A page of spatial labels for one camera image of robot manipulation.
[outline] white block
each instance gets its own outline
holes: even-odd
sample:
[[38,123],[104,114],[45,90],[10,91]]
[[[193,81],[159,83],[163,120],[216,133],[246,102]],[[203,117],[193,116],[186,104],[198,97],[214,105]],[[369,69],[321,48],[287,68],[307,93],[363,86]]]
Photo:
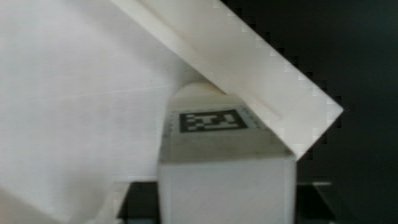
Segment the white block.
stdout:
[[244,100],[298,159],[342,108],[221,2],[111,2],[221,91]]
[[163,224],[291,224],[294,156],[243,101],[177,97],[159,167]]

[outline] dark background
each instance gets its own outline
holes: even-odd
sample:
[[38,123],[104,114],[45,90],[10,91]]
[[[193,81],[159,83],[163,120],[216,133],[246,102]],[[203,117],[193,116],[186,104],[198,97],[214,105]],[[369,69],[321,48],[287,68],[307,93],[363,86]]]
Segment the dark background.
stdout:
[[223,3],[344,108],[298,181],[331,181],[358,223],[398,223],[398,1]]

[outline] white cardboard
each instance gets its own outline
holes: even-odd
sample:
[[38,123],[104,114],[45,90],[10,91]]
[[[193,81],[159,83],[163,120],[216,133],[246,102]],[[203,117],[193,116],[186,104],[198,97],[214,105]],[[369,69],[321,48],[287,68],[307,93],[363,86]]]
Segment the white cardboard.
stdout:
[[227,94],[244,100],[296,159],[342,108],[218,0],[111,0]]

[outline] white sheet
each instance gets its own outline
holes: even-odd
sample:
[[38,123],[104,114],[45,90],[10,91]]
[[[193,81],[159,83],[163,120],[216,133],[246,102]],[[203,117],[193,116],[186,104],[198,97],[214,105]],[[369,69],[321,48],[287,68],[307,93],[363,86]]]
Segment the white sheet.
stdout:
[[164,102],[200,79],[106,0],[0,1],[0,223],[83,223],[154,175]]

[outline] black surface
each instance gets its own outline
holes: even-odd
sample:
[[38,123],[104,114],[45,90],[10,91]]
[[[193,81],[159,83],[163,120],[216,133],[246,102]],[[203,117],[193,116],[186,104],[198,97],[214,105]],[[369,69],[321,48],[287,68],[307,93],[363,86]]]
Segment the black surface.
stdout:
[[331,180],[358,223],[395,223],[398,1],[223,2],[344,107],[298,180]]
[[298,186],[294,203],[294,223],[328,224],[331,221],[335,221],[335,216],[324,204],[314,186]]
[[131,183],[118,218],[127,224],[159,224],[155,182]]

